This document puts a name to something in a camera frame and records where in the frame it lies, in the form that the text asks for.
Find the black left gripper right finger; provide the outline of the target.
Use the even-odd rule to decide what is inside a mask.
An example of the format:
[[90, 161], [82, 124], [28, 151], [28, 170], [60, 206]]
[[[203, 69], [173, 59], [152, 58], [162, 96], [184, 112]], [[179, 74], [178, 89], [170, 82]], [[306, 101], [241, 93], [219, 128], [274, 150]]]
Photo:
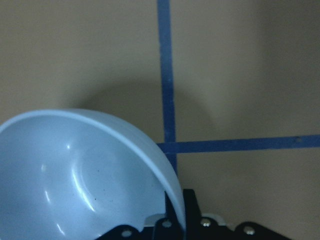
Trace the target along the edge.
[[202, 214], [193, 189], [183, 190], [186, 240], [288, 240], [256, 222], [245, 221], [232, 228], [214, 214]]

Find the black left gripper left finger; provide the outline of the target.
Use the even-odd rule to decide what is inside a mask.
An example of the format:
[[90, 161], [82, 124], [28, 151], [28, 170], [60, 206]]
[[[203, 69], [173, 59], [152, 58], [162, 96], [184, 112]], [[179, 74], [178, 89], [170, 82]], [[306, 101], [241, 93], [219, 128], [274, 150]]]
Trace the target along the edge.
[[97, 240], [183, 240], [184, 235], [173, 204], [165, 193], [165, 215], [153, 226], [146, 226], [138, 231], [131, 225], [118, 225]]

